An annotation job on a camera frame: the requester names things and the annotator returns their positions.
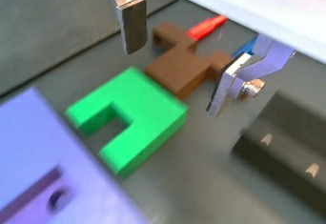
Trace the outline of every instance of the gray table surface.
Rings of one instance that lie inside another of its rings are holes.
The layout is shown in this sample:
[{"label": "gray table surface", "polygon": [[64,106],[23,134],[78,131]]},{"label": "gray table surface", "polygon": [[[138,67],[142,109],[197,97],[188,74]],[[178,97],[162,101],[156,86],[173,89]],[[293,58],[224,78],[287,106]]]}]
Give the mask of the gray table surface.
[{"label": "gray table surface", "polygon": [[[152,28],[161,21],[172,21],[188,29],[212,15],[178,0],[149,17],[148,24]],[[229,21],[204,39],[198,54],[214,50],[233,53],[253,35]],[[35,86],[64,117],[68,105],[129,66],[142,69],[161,52],[148,42],[140,51],[126,56],[120,36],[114,35],[10,92],[1,102],[26,87]],[[326,66],[296,53],[284,69],[263,80],[265,88],[257,98],[233,102],[217,118],[204,111],[213,89],[213,83],[205,81],[184,100],[188,117],[182,128],[134,173],[118,179],[149,223],[324,223],[295,196],[231,154],[231,148],[276,90],[326,116]],[[113,121],[90,138],[80,137],[96,153],[121,130],[122,124]]]},{"label": "gray table surface", "polygon": [[0,0],[0,14],[0,95],[120,29],[110,0]]}]

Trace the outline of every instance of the green u-shaped block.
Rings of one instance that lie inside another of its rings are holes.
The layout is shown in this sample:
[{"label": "green u-shaped block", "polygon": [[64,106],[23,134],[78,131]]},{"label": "green u-shaped block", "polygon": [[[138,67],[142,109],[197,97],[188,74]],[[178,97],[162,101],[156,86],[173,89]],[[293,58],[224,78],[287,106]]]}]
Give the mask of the green u-shaped block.
[{"label": "green u-shaped block", "polygon": [[126,69],[72,106],[66,116],[85,135],[113,117],[126,124],[98,156],[126,177],[184,124],[185,105],[134,68]]}]

